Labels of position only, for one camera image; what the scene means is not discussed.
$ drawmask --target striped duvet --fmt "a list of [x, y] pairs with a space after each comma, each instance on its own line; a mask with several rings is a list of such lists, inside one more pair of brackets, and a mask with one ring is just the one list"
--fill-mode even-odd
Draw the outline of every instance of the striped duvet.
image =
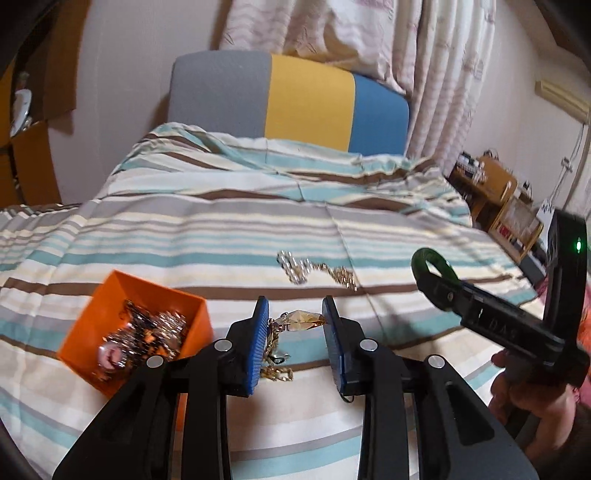
[[[498, 346], [417, 291], [413, 252], [434, 247], [460, 277], [533, 313], [542, 308], [509, 257], [470, 228], [466, 204], [430, 160], [180, 124], [144, 137], [94, 199], [58, 211], [8, 209], [0, 232], [0, 414], [45, 478], [104, 404], [55, 352], [113, 269], [207, 298], [216, 337], [248, 317], [260, 294], [272, 316], [318, 312], [333, 295], [366, 335], [406, 356], [445, 356], [485, 401]], [[344, 265], [361, 288], [320, 272], [292, 285], [279, 250]], [[280, 347], [294, 382], [261, 380], [250, 399], [230, 399], [234, 478], [356, 478], [363, 399], [340, 400], [322, 329], [284, 333]]]

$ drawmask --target curtain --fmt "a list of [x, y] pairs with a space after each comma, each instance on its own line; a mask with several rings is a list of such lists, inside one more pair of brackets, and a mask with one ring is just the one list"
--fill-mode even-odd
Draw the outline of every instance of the curtain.
[[233, 0], [221, 49], [321, 61], [409, 100], [406, 156], [451, 172], [491, 56], [496, 0]]
[[424, 0], [407, 157], [433, 156], [449, 174], [482, 89], [495, 32], [495, 0]]
[[422, 0], [233, 0], [221, 50], [315, 60], [414, 89]]

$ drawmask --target bed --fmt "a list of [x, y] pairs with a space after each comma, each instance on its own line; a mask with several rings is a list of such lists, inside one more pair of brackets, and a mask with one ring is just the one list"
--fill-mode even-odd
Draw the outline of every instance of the bed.
[[[437, 166], [401, 155], [404, 99], [309, 63], [252, 52], [182, 57], [171, 121], [141, 139], [92, 200], [0, 216], [0, 413], [43, 478], [104, 405], [55, 352], [113, 269], [206, 298], [216, 338], [258, 295], [274, 317], [318, 312], [332, 295], [367, 336], [412, 358], [445, 356], [489, 399], [499, 347], [417, 291], [412, 253], [433, 247], [460, 277], [534, 314], [543, 305], [507, 254], [471, 228]], [[378, 127], [384, 119], [389, 128]], [[360, 288], [320, 272], [291, 284], [279, 250], [344, 265]], [[294, 381], [263, 379], [253, 397], [230, 399], [233, 477], [356, 478], [363, 398], [340, 399], [321, 329], [283, 333], [280, 347]], [[412, 448], [410, 473], [418, 478]]]

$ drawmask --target metal screw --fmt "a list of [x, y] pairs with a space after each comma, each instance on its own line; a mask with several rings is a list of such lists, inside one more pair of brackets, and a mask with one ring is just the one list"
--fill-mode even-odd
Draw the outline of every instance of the metal screw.
[[442, 356], [439, 355], [432, 355], [429, 357], [429, 365], [433, 368], [443, 368], [445, 366], [445, 360]]
[[375, 352], [378, 349], [378, 343], [371, 338], [366, 338], [359, 342], [359, 346], [366, 352]]
[[215, 343], [215, 345], [213, 345], [213, 347], [218, 352], [227, 352], [228, 350], [230, 350], [230, 348], [232, 348], [232, 342], [230, 340], [226, 340], [225, 338], [223, 338], [222, 340], [218, 340]]
[[164, 358], [159, 355], [153, 355], [146, 361], [146, 365], [150, 368], [158, 368], [164, 363]]

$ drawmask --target necklace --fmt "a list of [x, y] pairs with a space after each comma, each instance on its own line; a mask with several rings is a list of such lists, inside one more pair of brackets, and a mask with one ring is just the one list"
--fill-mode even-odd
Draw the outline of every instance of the necklace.
[[326, 263], [316, 263], [309, 258], [298, 260], [291, 252], [286, 252], [285, 250], [281, 250], [277, 254], [277, 262], [287, 274], [287, 278], [290, 279], [290, 282], [296, 285], [303, 285], [306, 283], [308, 281], [308, 274], [312, 270], [321, 270], [328, 273], [328, 275], [330, 275], [338, 284], [350, 290], [357, 291], [355, 276], [351, 270], [348, 270], [345, 267], [332, 268]]

